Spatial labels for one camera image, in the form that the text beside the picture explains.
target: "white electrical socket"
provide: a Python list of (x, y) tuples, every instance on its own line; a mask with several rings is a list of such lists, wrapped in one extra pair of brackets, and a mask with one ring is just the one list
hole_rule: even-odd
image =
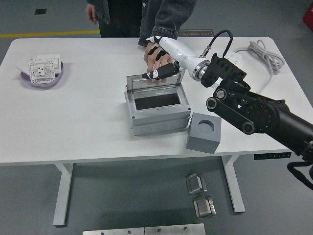
[(29, 71), (32, 83), (49, 83), (55, 80), (53, 61), (30, 62)]
[(49, 54), (49, 55), (37, 55), (38, 61), (53, 61), (54, 72), (59, 74), (61, 72), (61, 55), (60, 54)]

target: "human hand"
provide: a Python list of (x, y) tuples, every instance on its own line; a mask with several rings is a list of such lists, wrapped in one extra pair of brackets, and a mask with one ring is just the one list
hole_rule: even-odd
[(88, 3), (86, 7), (86, 13), (87, 13), (88, 20), (90, 20), (91, 23), (93, 24), (97, 24), (98, 16), (97, 16), (97, 11), (94, 8), (94, 5)]
[[(143, 57), (144, 61), (147, 63), (148, 66), (147, 72), (152, 72), (153, 70), (158, 69), (162, 65), (166, 65), (173, 62), (173, 58), (169, 54), (165, 54), (161, 56), (159, 60), (156, 60), (156, 57), (159, 54), (161, 48), (156, 49), (152, 55), (148, 55), (149, 51), (154, 47), (154, 45), (155, 45), (154, 43), (148, 43), (145, 50), (145, 55)], [(147, 83), (151, 85), (152, 80), (148, 80)], [(160, 81), (156, 80), (155, 83), (156, 85), (159, 85)]]

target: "robotic arm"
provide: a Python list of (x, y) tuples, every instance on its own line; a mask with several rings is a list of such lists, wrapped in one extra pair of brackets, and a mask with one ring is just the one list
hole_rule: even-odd
[[(230, 41), (219, 58), (215, 53), (211, 62), (205, 56), (214, 40), (222, 33), (227, 32)], [(291, 113), (284, 100), (273, 100), (268, 97), (250, 92), (250, 86), (244, 82), (246, 73), (224, 58), (232, 42), (232, 34), (228, 30), (219, 32), (209, 46), (199, 57), (180, 41), (166, 37), (152, 37), (148, 40), (162, 47), (176, 62), (160, 67), (154, 75), (146, 73), (145, 78), (163, 79), (176, 74), (179, 67), (188, 70), (189, 75), (200, 81), (205, 87), (212, 86), (220, 77), (222, 82), (206, 101), (208, 111), (214, 112), (247, 135), (266, 133), (296, 155), (302, 156), (304, 162), (289, 163), (288, 170), (306, 186), (313, 190), (313, 184), (294, 167), (313, 165), (313, 125)], [(313, 179), (313, 167), (310, 169)]]

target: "sleeve cuff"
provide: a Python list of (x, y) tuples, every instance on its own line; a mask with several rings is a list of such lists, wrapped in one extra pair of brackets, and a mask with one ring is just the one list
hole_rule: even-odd
[(171, 32), (171, 31), (165, 30), (163, 28), (153, 27), (151, 36), (162, 36), (162, 37), (177, 39), (178, 30), (175, 32)]

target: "denim jacket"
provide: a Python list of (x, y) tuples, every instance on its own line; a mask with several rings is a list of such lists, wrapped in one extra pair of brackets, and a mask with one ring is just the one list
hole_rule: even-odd
[[(107, 0), (86, 0), (95, 6), (97, 16), (107, 24), (110, 14)], [(191, 16), (197, 0), (143, 0), (138, 44), (146, 47), (147, 38), (163, 36), (177, 39), (179, 28)]]

